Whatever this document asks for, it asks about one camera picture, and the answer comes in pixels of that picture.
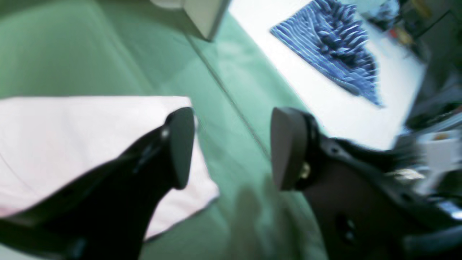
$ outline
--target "blue striped fabric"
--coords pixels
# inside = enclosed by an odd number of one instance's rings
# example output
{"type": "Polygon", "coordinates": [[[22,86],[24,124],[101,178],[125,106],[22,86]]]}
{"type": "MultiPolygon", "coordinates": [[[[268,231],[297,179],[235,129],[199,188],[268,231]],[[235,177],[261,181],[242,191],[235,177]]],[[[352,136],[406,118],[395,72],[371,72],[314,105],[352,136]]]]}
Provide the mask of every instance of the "blue striped fabric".
{"type": "Polygon", "coordinates": [[[355,11],[355,5],[336,0],[313,0],[271,33],[337,85],[383,106],[376,63],[355,11]]]}

